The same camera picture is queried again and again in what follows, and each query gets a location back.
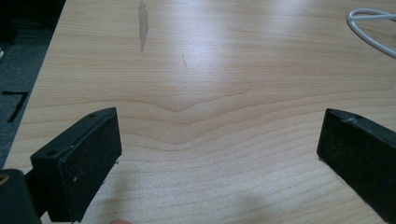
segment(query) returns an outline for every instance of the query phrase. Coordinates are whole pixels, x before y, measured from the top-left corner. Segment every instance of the wooden table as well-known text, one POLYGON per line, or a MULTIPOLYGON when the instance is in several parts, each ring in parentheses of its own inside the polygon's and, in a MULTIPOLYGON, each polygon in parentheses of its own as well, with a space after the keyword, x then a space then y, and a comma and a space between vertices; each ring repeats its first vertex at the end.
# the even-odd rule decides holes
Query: wooden table
MULTIPOLYGON (((33 152, 116 106, 123 154, 83 223, 381 223, 316 153, 328 107, 396 130, 396 61, 348 27, 357 7, 396 12, 369 0, 68 0, 6 168, 27 172, 33 152)), ((365 24, 395 42, 394 22, 365 24)))

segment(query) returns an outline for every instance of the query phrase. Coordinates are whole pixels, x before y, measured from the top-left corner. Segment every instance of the screw hole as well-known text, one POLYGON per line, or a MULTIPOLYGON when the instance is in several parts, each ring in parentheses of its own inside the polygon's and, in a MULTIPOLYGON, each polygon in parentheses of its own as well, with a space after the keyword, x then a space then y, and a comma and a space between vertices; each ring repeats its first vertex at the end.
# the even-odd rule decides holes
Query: screw hole
POLYGON ((51 151, 46 153, 46 156, 54 156, 54 155, 56 155, 56 153, 58 153, 58 152, 55 151, 55 150, 51 150, 51 151))
POLYGON ((6 183, 9 179, 8 175, 0 175, 0 185, 6 183))

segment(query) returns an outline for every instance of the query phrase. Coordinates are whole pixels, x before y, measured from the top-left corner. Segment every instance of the desk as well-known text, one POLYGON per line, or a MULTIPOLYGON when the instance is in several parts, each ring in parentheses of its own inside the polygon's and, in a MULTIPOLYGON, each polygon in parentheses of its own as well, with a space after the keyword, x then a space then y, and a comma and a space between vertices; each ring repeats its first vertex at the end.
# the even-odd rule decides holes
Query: desk
MULTIPOLYGON (((328 107, 396 130, 396 62, 350 30, 357 7, 396 11, 68 0, 6 167, 115 106, 123 154, 83 223, 381 223, 316 153, 328 107)), ((383 22, 366 29, 394 42, 383 22)))

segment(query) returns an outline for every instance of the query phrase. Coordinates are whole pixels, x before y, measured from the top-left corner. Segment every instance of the gray floor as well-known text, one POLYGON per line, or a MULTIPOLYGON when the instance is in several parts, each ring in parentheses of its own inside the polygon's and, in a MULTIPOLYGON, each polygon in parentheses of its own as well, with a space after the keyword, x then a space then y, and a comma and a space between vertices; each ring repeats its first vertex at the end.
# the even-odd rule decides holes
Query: gray floor
POLYGON ((20 126, 52 32, 34 25, 20 26, 15 45, 0 43, 0 169, 4 167, 20 126))

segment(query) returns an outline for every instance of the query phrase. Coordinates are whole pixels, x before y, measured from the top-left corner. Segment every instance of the white cable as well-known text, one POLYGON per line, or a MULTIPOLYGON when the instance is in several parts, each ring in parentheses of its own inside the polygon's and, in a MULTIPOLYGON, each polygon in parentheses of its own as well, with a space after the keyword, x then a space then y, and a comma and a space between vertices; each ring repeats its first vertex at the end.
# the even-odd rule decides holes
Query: white cable
POLYGON ((384 12, 377 9, 372 8, 358 8, 349 12, 347 16, 347 23, 350 28, 358 35, 361 39, 365 40, 367 43, 375 47, 376 49, 381 50, 384 53, 396 58, 396 51, 394 49, 390 49, 385 45, 377 42, 372 39, 369 35, 364 33, 361 28, 355 23, 355 21, 368 21, 368 20, 392 20, 396 21, 396 14, 390 14, 388 12, 384 12), (355 16, 357 14, 368 14, 372 16, 355 16))

